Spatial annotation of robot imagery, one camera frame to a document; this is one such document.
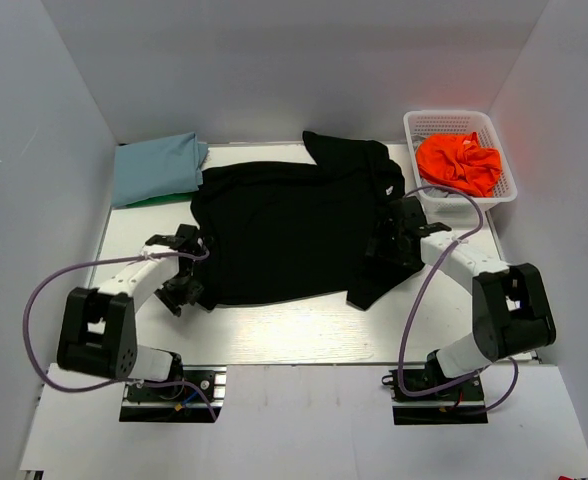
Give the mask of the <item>black t-shirt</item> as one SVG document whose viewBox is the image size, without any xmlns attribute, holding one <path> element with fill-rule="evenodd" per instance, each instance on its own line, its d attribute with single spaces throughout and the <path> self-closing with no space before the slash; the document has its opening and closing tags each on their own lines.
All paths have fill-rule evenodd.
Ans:
<svg viewBox="0 0 588 480">
<path fill-rule="evenodd" d="M 247 306 L 344 291 L 369 309 L 420 271 L 392 260 L 384 223 L 405 193 L 401 167 L 374 140 L 302 134 L 310 164 L 210 168 L 191 200 L 209 250 L 194 268 L 200 306 Z"/>
</svg>

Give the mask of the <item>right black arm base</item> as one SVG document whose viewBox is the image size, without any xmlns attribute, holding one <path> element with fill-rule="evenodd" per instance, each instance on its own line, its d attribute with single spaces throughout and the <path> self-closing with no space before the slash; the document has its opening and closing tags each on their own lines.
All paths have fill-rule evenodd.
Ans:
<svg viewBox="0 0 588 480">
<path fill-rule="evenodd" d="M 396 426 L 487 424 L 485 395 L 478 375 L 464 380 L 443 376 L 435 359 L 409 365 L 400 373 L 391 369 L 381 383 L 391 392 Z"/>
</svg>

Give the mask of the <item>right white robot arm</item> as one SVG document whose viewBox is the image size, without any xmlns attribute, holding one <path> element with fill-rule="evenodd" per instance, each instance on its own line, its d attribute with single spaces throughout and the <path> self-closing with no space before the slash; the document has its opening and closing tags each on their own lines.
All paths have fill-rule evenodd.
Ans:
<svg viewBox="0 0 588 480">
<path fill-rule="evenodd" d="M 420 201 L 392 201 L 378 222 L 367 253 L 409 273 L 429 266 L 471 296 L 471 331 L 431 352 L 413 397 L 446 399 L 462 382 L 493 363 L 551 345 L 556 327 L 542 275 L 530 263 L 510 265 L 471 246 L 441 222 L 427 220 Z"/>
</svg>

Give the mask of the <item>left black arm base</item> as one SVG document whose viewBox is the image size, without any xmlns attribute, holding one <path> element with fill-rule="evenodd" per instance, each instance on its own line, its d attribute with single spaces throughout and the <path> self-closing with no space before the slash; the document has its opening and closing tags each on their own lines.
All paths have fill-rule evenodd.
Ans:
<svg viewBox="0 0 588 480">
<path fill-rule="evenodd" d="M 127 385 L 119 421 L 122 423 L 209 424 L 221 413 L 227 383 L 225 366 L 183 367 L 183 380 L 194 384 L 208 400 L 184 383 L 170 387 Z"/>
</svg>

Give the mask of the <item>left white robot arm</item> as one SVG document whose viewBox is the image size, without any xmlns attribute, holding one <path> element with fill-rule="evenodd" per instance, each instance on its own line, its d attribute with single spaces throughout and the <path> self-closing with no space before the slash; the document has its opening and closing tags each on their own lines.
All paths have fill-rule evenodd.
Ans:
<svg viewBox="0 0 588 480">
<path fill-rule="evenodd" d="M 173 235 L 149 238 L 139 260 L 96 288 L 76 288 L 66 300 L 57 350 L 58 365 L 109 380 L 141 380 L 162 398 L 185 387 L 178 354 L 141 345 L 136 313 L 155 297 L 175 316 L 204 291 L 194 277 L 209 251 L 197 227 L 181 224 Z"/>
</svg>

